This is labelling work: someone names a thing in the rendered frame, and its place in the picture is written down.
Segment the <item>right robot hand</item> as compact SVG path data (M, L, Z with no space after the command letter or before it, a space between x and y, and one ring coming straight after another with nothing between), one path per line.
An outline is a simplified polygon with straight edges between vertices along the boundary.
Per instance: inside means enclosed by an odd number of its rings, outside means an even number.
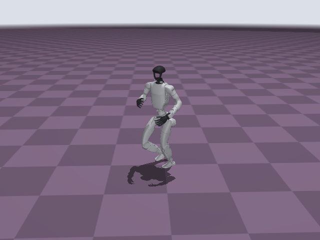
M142 101L144 98L139 98L139 99L137 99L137 101L136 101L136 105L139 107L139 106L141 106L142 107L142 103L141 102L143 102L144 103L144 101ZM142 104L142 105L140 105L140 104ZM139 107L139 108L141 108L141 107Z

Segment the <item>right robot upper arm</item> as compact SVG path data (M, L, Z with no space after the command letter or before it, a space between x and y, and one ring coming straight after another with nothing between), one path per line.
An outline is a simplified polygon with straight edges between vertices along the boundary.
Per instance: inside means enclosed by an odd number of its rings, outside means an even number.
M146 99L147 99L147 95L148 95L148 93L150 92L150 84L151 84L152 82L147 82L146 84L145 84L145 88L144 88L144 91L143 91L143 94L142 94L142 97L144 98L144 102L146 101Z

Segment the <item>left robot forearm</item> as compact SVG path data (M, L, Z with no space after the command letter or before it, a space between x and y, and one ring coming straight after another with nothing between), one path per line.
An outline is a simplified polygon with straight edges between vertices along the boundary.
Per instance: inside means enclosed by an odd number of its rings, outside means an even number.
M169 111L170 114L168 115L168 117L172 118L175 115L175 113L181 108L181 106L182 102L178 101L177 104L174 105L173 108Z

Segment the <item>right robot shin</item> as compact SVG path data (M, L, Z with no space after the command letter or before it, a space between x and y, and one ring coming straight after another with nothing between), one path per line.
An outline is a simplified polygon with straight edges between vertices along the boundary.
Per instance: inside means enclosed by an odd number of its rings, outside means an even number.
M145 150L154 152L154 153L163 154L162 151L161 151L161 149L158 148L157 145L155 145L155 144L153 144L153 143L151 143L151 142L150 142L150 147L149 147L149 148L144 148L144 147L142 147L142 148L145 149Z

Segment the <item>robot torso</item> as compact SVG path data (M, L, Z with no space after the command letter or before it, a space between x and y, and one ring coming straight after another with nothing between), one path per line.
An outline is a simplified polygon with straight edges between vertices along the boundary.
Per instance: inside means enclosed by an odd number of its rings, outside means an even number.
M156 84L156 82L157 81L154 79L154 81L150 84L150 95L152 105L157 109L157 120L159 120L161 117L168 114L168 112L165 112L164 108L168 106L170 94L167 93L165 89L165 86L168 85L167 82L160 81L161 84Z

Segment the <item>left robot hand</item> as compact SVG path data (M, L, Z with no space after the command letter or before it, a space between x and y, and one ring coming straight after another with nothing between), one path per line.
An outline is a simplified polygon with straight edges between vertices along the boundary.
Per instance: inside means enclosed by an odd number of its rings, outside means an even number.
M160 118L158 120L155 120L155 124L158 126L163 125L167 120L169 120L170 118L168 117L168 115L171 114L170 112L168 114L166 114L165 116L157 116L157 118ZM158 122L157 122L158 121Z

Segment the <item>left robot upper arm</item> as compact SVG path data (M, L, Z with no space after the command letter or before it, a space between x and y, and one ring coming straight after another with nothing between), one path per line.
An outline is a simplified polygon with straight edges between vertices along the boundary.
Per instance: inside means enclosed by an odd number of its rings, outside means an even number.
M175 100L174 105L177 105L178 101L181 101L178 94L175 91L175 88L172 85L166 85L165 90L168 94L171 95L171 97Z

